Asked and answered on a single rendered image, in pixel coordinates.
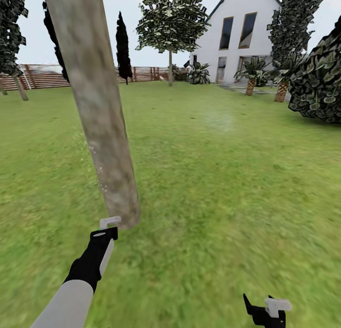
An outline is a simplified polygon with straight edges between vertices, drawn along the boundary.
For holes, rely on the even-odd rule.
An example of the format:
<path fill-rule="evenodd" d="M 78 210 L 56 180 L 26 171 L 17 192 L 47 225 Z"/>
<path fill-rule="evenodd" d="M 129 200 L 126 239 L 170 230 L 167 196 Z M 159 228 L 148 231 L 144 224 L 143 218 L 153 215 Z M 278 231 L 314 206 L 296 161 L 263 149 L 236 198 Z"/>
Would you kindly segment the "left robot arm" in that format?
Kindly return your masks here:
<path fill-rule="evenodd" d="M 121 221 L 116 216 L 100 219 L 102 231 L 91 232 L 88 248 L 72 263 L 64 284 L 30 328 L 84 328 L 97 282 L 118 239 L 118 228 L 109 226 Z"/>

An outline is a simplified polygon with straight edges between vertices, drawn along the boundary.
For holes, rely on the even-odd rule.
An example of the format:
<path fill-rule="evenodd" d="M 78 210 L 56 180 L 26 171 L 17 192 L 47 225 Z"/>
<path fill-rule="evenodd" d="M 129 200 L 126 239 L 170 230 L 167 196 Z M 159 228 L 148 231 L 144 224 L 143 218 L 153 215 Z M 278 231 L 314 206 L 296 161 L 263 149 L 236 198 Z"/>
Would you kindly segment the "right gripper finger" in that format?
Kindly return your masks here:
<path fill-rule="evenodd" d="M 253 307 L 257 307 L 257 306 L 252 306 L 249 302 L 249 300 L 247 299 L 247 296 L 245 295 L 245 293 L 243 294 L 243 297 L 244 297 L 244 301 L 245 301 L 245 305 L 246 305 L 246 309 L 247 309 L 247 313 L 249 315 L 253 315 L 253 310 L 252 308 Z"/>

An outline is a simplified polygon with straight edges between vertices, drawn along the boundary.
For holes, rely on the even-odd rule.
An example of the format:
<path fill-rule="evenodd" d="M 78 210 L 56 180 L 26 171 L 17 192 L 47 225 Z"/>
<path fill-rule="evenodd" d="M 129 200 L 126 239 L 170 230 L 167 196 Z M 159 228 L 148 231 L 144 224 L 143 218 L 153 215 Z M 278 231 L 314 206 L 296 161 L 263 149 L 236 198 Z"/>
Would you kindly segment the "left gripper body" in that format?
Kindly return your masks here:
<path fill-rule="evenodd" d="M 118 228 L 116 226 L 113 226 L 113 227 L 108 227 L 105 231 L 110 235 L 110 237 L 112 237 L 114 240 L 116 240 L 116 239 L 118 239 L 117 230 L 118 230 Z M 97 233 L 98 233 L 98 231 L 91 232 L 90 238 L 92 239 L 92 237 Z"/>

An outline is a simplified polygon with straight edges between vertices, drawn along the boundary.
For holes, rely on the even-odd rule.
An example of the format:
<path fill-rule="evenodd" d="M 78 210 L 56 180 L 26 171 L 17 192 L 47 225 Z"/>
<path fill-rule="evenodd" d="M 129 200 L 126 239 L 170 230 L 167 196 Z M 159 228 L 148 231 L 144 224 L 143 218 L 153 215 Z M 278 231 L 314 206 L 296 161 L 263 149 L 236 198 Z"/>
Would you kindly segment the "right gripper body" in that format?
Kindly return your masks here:
<path fill-rule="evenodd" d="M 257 326 L 265 328 L 286 328 L 286 313 L 284 310 L 278 310 L 279 317 L 271 318 L 265 310 L 266 307 L 253 307 L 252 320 Z"/>

